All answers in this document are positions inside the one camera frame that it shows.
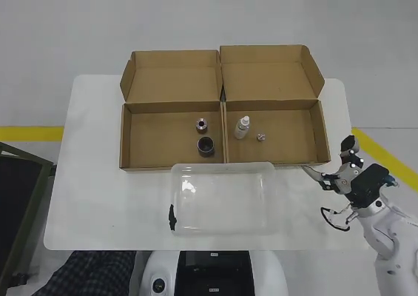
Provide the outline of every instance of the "small nut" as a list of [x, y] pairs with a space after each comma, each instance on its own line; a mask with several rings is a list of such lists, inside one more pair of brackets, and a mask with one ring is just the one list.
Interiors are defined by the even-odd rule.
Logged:
[[258, 140], [258, 142], [262, 142], [266, 140], [266, 135], [265, 134], [258, 134], [256, 136], [256, 139]]
[[204, 118], [199, 118], [195, 123], [195, 129], [200, 134], [205, 134], [208, 130], [207, 120]]

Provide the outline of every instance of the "dark green shelf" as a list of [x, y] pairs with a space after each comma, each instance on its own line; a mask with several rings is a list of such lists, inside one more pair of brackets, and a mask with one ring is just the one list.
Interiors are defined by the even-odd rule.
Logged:
[[6, 294], [19, 262], [52, 166], [50, 161], [0, 143], [0, 295]]

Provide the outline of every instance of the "plaid shirt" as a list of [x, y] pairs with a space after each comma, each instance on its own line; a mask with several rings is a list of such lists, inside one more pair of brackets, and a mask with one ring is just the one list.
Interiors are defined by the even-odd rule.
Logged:
[[35, 296], [127, 296], [135, 251], [75, 251]]

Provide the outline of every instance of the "blue component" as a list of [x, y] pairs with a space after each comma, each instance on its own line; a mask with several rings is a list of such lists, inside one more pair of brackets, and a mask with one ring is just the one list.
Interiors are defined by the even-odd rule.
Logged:
[[396, 179], [392, 175], [387, 175], [384, 181], [386, 183], [386, 186], [390, 187], [394, 185], [394, 182], [396, 181]]

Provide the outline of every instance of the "yellow tape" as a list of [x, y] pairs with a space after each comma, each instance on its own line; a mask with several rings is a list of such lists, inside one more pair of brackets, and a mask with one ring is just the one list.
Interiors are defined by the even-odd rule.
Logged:
[[361, 130], [353, 128], [352, 132], [360, 141], [360, 147], [363, 151], [368, 153], [375, 161], [387, 167], [395, 178], [399, 178], [418, 193], [418, 174], [415, 171], [397, 160], [391, 153], [375, 143]]
[[0, 141], [62, 141], [64, 127], [0, 127]]
[[[0, 141], [61, 141], [64, 127], [0, 127]], [[364, 132], [353, 128], [363, 151], [387, 167], [394, 177], [399, 178], [418, 193], [418, 174], [396, 159], [386, 149], [375, 143]]]

